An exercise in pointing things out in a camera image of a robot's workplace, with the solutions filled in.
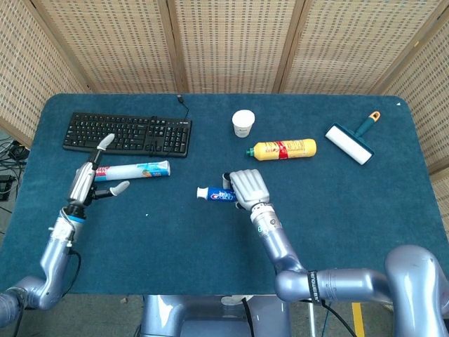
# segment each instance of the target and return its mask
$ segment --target yellow bottle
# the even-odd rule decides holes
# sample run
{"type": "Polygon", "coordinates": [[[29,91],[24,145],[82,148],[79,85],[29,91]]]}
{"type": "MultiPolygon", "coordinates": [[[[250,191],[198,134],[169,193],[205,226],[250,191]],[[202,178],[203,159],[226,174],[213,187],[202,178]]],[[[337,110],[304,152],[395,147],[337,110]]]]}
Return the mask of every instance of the yellow bottle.
{"type": "Polygon", "coordinates": [[[312,157],[316,154],[316,142],[313,139],[302,139],[257,143],[246,150],[246,154],[257,160],[312,157]]]}

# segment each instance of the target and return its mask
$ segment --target toothpaste tube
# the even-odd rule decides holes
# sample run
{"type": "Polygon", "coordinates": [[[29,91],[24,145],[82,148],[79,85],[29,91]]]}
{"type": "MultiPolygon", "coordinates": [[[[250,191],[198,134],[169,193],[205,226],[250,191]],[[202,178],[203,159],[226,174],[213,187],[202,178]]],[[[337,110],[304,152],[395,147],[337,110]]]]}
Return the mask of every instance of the toothpaste tube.
{"type": "Polygon", "coordinates": [[[170,163],[165,160],[159,163],[101,166],[95,172],[95,181],[151,178],[169,175],[170,163]]]}
{"type": "Polygon", "coordinates": [[[196,189],[196,197],[213,201],[237,201],[236,194],[232,190],[226,190],[218,187],[206,187],[196,189]]]}

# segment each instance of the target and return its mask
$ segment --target wicker screen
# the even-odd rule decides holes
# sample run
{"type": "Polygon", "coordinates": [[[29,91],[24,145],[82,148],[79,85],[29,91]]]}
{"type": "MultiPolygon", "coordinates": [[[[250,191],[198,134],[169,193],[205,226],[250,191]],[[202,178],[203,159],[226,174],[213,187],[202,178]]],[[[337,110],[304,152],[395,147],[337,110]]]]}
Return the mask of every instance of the wicker screen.
{"type": "Polygon", "coordinates": [[[189,89],[270,93],[295,1],[176,1],[189,89]]]}
{"type": "Polygon", "coordinates": [[[449,157],[449,22],[422,47],[385,93],[408,102],[427,165],[449,157]]]}
{"type": "Polygon", "coordinates": [[[97,92],[175,92],[156,1],[35,0],[97,92]]]}
{"type": "Polygon", "coordinates": [[[444,223],[446,235],[449,238],[449,168],[443,171],[445,178],[432,182],[435,197],[440,208],[441,217],[444,223]]]}
{"type": "Polygon", "coordinates": [[[431,15],[438,0],[315,0],[287,93],[367,93],[431,15]]]}
{"type": "Polygon", "coordinates": [[[30,146],[47,99],[84,92],[23,2],[0,1],[0,126],[30,146]]]}

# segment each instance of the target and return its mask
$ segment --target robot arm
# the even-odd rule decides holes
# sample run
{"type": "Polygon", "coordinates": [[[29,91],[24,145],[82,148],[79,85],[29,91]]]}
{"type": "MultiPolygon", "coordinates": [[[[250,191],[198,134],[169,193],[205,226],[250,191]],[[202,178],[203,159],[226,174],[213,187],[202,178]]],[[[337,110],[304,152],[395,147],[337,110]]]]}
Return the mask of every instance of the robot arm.
{"type": "Polygon", "coordinates": [[[67,198],[68,205],[60,210],[54,227],[49,228],[51,235],[41,257],[46,279],[28,276],[0,293],[0,327],[13,322],[23,308],[48,310],[59,302],[70,249],[86,220],[84,209],[92,200],[116,196],[129,186],[125,181],[108,190],[97,191],[93,184],[102,152],[113,139],[114,134],[103,139],[89,160],[77,170],[67,198]]]}
{"type": "Polygon", "coordinates": [[[368,269],[307,272],[268,204],[269,193],[260,173],[237,171],[229,177],[276,268],[275,290],[281,300],[393,304],[396,336],[449,336],[441,317],[449,312],[449,282],[428,250],[418,246],[394,249],[385,260],[387,276],[368,269]]]}
{"type": "Polygon", "coordinates": [[[229,177],[240,205],[251,212],[251,222],[276,270],[307,272],[288,241],[273,206],[269,204],[269,192],[259,171],[237,171],[229,177]]]}

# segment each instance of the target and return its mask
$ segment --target gray floor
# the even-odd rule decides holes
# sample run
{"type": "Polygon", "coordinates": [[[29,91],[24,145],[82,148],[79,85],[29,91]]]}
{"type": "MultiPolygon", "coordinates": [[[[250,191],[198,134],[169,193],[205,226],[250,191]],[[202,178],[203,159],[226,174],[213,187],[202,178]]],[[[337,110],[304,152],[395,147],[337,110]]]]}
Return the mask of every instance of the gray floor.
{"type": "MultiPolygon", "coordinates": [[[[3,138],[5,135],[0,131],[0,139],[3,138]]],[[[9,200],[0,202],[0,206],[13,211],[14,204],[15,189],[11,191],[9,200]]],[[[8,212],[0,209],[0,232],[7,232],[10,218],[8,212]]],[[[0,247],[3,238],[0,234],[0,247]]],[[[332,307],[354,328],[350,303],[336,303],[332,307]]],[[[25,311],[18,336],[133,336],[140,323],[142,308],[142,296],[68,294],[47,312],[25,311]]],[[[293,303],[290,308],[293,336],[310,336],[307,304],[293,303]]],[[[362,313],[365,336],[393,336],[393,314],[390,311],[381,305],[363,304],[362,313]]],[[[317,336],[321,336],[326,310],[316,307],[315,315],[317,336]]],[[[13,332],[13,325],[0,329],[0,337],[11,337],[13,332]]],[[[333,315],[329,315],[325,336],[349,336],[349,333],[333,315]]]]}

